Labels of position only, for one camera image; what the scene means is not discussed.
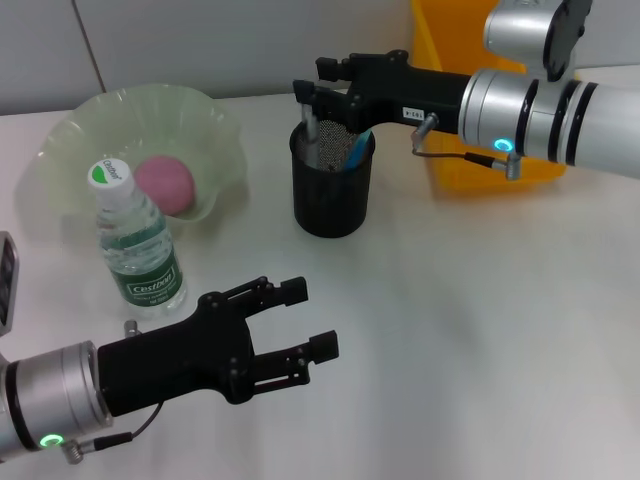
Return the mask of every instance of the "cable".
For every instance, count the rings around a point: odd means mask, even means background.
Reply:
[[[425,153],[418,152],[415,148],[411,151],[417,157],[423,158],[460,158],[462,160],[466,160],[467,162],[475,163],[476,165],[480,165],[481,167],[486,167],[489,169],[495,169],[495,165],[499,165],[500,160],[494,157],[488,157],[486,155],[479,155],[477,153]]]
[[[465,155],[462,153],[424,153],[424,152],[418,152],[416,150],[414,150],[412,153],[417,157],[424,157],[424,158],[462,158],[463,160],[467,159]]]
[[[151,422],[153,422],[158,414],[160,413],[160,409],[164,405],[164,402],[160,402],[156,409],[153,411],[151,416],[147,419],[146,422],[142,424],[142,426],[136,430],[135,432],[125,432],[125,433],[116,433],[115,435],[107,435],[105,437],[97,437],[91,440],[93,442],[94,451],[99,452],[101,450],[106,450],[107,448],[112,448],[117,445],[122,445],[124,443],[132,442],[134,438],[138,437],[142,432],[144,432]]]
[[[137,436],[139,436],[142,432],[144,432],[147,429],[149,425],[151,425],[151,422],[153,422],[158,416],[158,414],[160,413],[160,409],[162,408],[162,405],[164,405],[164,402],[160,402],[156,407],[156,409],[151,414],[151,416],[149,417],[149,419],[146,422],[144,422],[138,430],[133,432],[133,438],[136,438]]]

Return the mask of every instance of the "blue pen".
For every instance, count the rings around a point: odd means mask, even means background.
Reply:
[[[362,135],[358,137],[355,145],[351,149],[351,153],[349,154],[349,159],[347,163],[344,165],[345,170],[352,170],[360,165],[364,154],[367,150],[367,144],[369,143],[369,137],[371,137],[371,130],[367,130]]]

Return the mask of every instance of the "label sticker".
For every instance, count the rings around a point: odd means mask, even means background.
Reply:
[[[418,120],[424,122],[424,110],[417,108],[402,107],[402,116],[407,120]]]
[[[172,251],[155,270],[142,275],[111,272],[124,299],[139,307],[161,305],[173,298],[182,286],[182,272]]]

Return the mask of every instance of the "green indicator light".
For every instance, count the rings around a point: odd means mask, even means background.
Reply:
[[[62,442],[64,442],[64,438],[62,438],[60,435],[47,435],[46,437],[43,437],[42,440],[40,440],[40,445],[44,448],[47,448],[54,445],[60,445]]]

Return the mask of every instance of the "plastic bottle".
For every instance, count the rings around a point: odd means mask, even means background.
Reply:
[[[175,310],[187,290],[158,207],[136,186],[122,160],[96,163],[89,185],[98,201],[100,247],[123,298],[141,317]]]

